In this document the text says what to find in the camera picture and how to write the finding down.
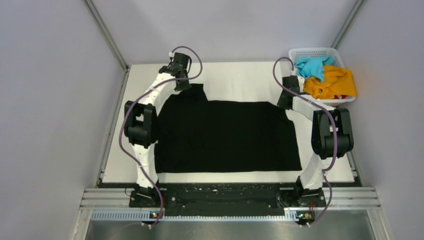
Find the black t-shirt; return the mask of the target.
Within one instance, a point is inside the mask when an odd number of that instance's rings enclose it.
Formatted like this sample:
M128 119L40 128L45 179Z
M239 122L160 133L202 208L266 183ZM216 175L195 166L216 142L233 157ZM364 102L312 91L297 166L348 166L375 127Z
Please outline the black t-shirt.
M154 147L158 173L299 171L294 123L269 102L209 100L202 84L167 98Z

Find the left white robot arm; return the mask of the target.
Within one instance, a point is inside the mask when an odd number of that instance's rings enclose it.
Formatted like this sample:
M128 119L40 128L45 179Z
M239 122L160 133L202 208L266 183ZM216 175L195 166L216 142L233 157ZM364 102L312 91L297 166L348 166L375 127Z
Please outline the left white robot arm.
M190 56L171 53L169 64L159 69L143 97L137 103L128 100L124 105L123 134L137 159L137 186L134 190L149 207L156 206L161 198L159 191L154 189L159 180L154 160L154 148L159 138L158 113L172 94L191 87L187 80L191 64Z

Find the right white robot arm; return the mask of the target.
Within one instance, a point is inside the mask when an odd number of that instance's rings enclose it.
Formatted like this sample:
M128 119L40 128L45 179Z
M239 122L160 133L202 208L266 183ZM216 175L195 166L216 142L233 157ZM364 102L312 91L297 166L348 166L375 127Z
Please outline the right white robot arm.
M312 122L311 148L313 154L303 173L298 176L292 200L299 206L309 203L324 204L322 190L327 172L354 148L351 115L348 109L323 104L301 92L295 75L282 78L282 92L277 105L285 110L302 114Z

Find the light blue t-shirt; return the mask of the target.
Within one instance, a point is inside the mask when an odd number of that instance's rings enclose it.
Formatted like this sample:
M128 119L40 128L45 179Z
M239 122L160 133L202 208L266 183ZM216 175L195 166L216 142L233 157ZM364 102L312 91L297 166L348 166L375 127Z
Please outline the light blue t-shirt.
M332 65L336 59L329 55L325 56L301 56L295 61L297 74L305 79L317 78L321 83L324 82L324 66Z

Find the white plastic basket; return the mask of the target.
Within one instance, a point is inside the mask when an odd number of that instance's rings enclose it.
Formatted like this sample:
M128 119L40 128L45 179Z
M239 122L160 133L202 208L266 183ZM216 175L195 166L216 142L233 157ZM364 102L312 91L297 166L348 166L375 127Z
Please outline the white plastic basket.
M342 57L335 48L331 47L301 47L293 48L288 51L289 58L295 63L298 58L301 57L332 57L334 62L331 64L334 67L345 68ZM321 99L320 101L326 105L336 107L341 104L353 102L356 99L355 96L337 97L336 99Z

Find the orange t-shirt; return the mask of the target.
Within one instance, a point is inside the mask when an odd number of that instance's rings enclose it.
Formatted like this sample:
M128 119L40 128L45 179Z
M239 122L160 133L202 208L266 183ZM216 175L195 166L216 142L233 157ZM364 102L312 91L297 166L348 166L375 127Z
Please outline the orange t-shirt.
M352 71L332 65L323 66L323 82L314 76L306 79L303 91L320 100L334 100L338 96L357 97Z

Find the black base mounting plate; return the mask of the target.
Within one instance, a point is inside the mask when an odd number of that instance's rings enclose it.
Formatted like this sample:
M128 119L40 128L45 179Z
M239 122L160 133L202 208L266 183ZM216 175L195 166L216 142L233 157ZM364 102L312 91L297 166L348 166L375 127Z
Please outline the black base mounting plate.
M267 217L327 204L321 188L297 183L163 183L159 190L132 191L129 207L163 208L166 217Z

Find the aluminium frame rail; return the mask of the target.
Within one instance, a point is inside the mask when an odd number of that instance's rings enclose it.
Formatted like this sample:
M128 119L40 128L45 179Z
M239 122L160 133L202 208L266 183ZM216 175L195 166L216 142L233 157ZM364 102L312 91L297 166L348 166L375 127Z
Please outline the aluminium frame rail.
M87 188L79 204L80 209L124 209L129 207L129 190L124 188ZM334 187L330 210L381 210L381 203L373 187Z

